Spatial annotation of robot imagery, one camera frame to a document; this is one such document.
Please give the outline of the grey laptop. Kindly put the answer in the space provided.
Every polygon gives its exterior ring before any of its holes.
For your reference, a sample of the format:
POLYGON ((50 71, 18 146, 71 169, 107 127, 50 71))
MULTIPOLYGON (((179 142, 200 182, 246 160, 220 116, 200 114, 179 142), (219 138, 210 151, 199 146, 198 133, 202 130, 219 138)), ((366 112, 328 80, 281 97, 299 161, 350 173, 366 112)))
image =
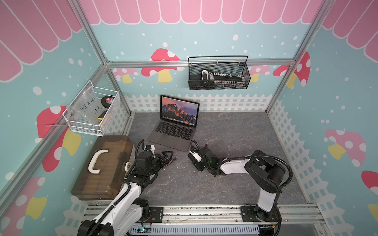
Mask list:
POLYGON ((194 137, 200 103, 172 96, 160 96, 160 120, 148 141, 180 151, 188 151, 194 137))

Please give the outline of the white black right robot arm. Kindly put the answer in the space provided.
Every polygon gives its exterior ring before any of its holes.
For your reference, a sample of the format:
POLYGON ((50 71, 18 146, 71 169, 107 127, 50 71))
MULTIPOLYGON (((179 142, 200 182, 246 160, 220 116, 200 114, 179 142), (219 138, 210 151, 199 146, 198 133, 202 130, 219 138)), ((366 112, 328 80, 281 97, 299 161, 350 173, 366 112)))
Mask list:
POLYGON ((218 158, 207 145, 200 148, 195 140, 191 140, 188 157, 197 170, 202 172, 206 169, 215 177, 232 174, 248 174, 252 177, 260 187, 254 214, 261 222, 269 220, 273 211, 278 210, 278 198, 282 189, 293 178, 293 171, 288 163, 260 150, 243 157, 218 158))

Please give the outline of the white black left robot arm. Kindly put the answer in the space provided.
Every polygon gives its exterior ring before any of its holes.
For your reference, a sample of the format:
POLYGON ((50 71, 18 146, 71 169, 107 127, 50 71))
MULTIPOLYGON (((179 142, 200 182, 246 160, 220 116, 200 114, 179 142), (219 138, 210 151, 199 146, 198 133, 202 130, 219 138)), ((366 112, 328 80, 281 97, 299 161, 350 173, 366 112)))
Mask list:
POLYGON ((155 152, 153 145, 138 146, 134 162, 122 182, 115 199, 93 220, 84 220, 78 228, 78 236, 125 236, 134 223, 143 223, 151 218, 149 203, 140 198, 146 187, 158 177, 159 171, 173 160, 173 151, 155 152))

